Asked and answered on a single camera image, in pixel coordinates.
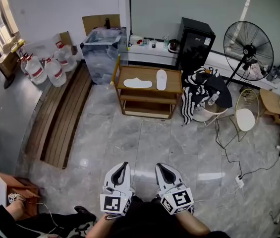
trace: black pants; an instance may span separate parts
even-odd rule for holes
[[[51,234],[57,234],[65,238],[74,228],[77,228],[82,224],[92,221],[89,216],[78,213],[70,215],[52,214],[52,216],[55,223],[59,227],[62,227],[62,229],[58,227],[55,228],[55,224],[53,223],[49,213],[42,213],[29,219],[17,221],[16,224],[46,234],[48,234],[51,230],[55,228],[51,232]]]

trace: electric fan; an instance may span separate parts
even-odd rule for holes
[[[247,21],[233,23],[224,35],[224,54],[233,74],[244,80],[257,81],[266,77],[273,66],[271,42],[263,30]]]

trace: white insole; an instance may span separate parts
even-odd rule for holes
[[[167,79],[168,79],[168,76],[167,76],[165,70],[160,69],[156,73],[156,81],[157,81],[156,88],[161,91],[165,90]]]
[[[132,78],[132,79],[126,79],[123,84],[126,87],[131,87],[131,88],[150,88],[152,86],[152,82],[151,81],[143,81],[136,78]]]

